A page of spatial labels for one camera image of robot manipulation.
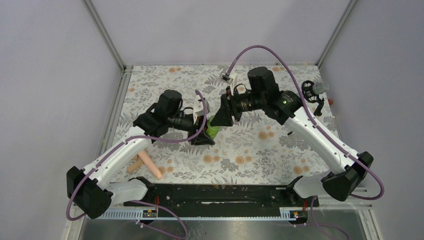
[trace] floral tablecloth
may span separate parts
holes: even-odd
[[[238,65],[238,83],[249,88],[247,73],[256,66]],[[118,141],[137,116],[154,102],[166,89],[179,91],[184,106],[191,106],[195,90],[199,90],[210,104],[210,115],[220,106],[220,96],[226,84],[217,80],[224,66],[181,65],[181,66],[134,66],[123,103],[114,143]],[[295,86],[280,65],[268,66],[272,70],[280,90],[291,90]],[[320,81],[316,66],[291,66],[296,80]],[[337,130],[330,107],[326,102],[322,116],[318,119],[336,136]],[[288,135],[286,127],[268,118],[261,110],[245,112],[241,121],[232,127],[223,127],[215,137],[214,146],[192,146],[188,142],[166,143],[156,141],[146,151],[164,174],[157,180],[143,165],[129,174],[128,163],[114,177],[114,181],[127,181],[144,176],[153,183],[190,184],[273,184],[290,183],[299,175],[309,176],[328,170],[324,161],[295,133]],[[167,139],[183,139],[185,132],[170,129],[162,136]]]

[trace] white wall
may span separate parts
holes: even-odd
[[[321,69],[343,140],[386,188],[373,204],[385,240],[424,233],[423,23],[422,0],[359,1]]]
[[[2,1],[0,239],[60,238],[66,172],[95,159],[119,76],[82,1]]]
[[[349,0],[92,0],[127,65],[231,63],[262,44],[315,63]],[[276,63],[263,49],[240,63]]]

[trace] green object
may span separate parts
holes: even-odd
[[[207,129],[206,134],[211,138],[214,139],[218,132],[221,130],[220,126],[211,126],[211,121],[214,119],[215,115],[210,116],[209,120],[207,121]]]

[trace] cable connector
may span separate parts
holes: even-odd
[[[219,75],[219,80],[227,84],[232,84],[234,79],[227,73],[227,69],[223,69]]]

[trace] white arm segment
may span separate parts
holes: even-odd
[[[308,115],[303,107],[299,108],[295,113],[295,117],[289,117],[284,123],[284,126],[288,127],[291,131],[295,132],[298,136],[301,136],[303,140],[324,160],[328,165],[330,171],[337,175],[345,172],[345,166],[352,166],[355,162],[350,158],[346,157],[341,151],[339,151],[333,144],[327,140],[327,138],[321,134],[321,132],[314,128],[311,121],[308,119]],[[342,146],[351,155],[356,156],[358,152],[347,146],[339,138],[334,136],[322,124],[318,119],[314,117],[316,124],[319,125],[324,131],[330,135],[340,146]]]
[[[89,163],[84,167],[84,174],[88,174],[91,169],[96,168],[96,164],[119,143],[124,142],[129,137],[139,135],[144,135],[143,129],[139,128],[138,126],[130,127],[128,132],[123,136],[123,138],[121,138],[116,144],[114,144],[111,148],[109,148],[105,153],[99,156],[92,163]],[[119,170],[121,170],[125,166],[125,164],[127,164],[131,160],[131,158],[133,158],[136,154],[138,154],[151,144],[152,141],[150,139],[138,138],[129,141],[125,145],[122,145],[114,153],[112,153],[112,155],[110,155],[106,159],[106,161],[103,162],[103,164],[98,168],[97,171],[91,174],[90,179],[97,179],[97,185],[102,190],[106,189],[109,186],[109,182],[111,181],[112,177]]]

